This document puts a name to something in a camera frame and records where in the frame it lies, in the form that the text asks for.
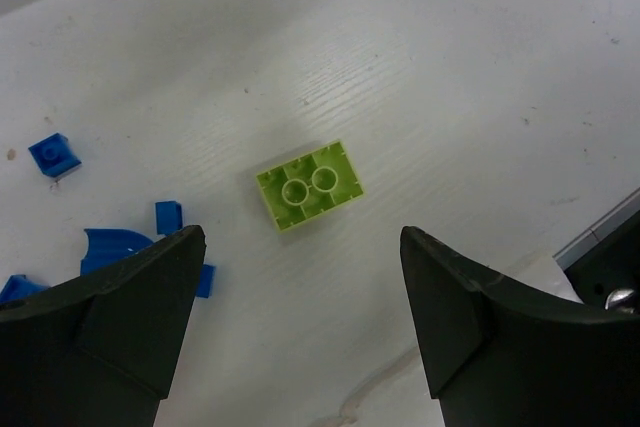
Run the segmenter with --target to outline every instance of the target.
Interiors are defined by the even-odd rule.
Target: green lego brick
[[[256,176],[280,232],[364,195],[340,141]]]

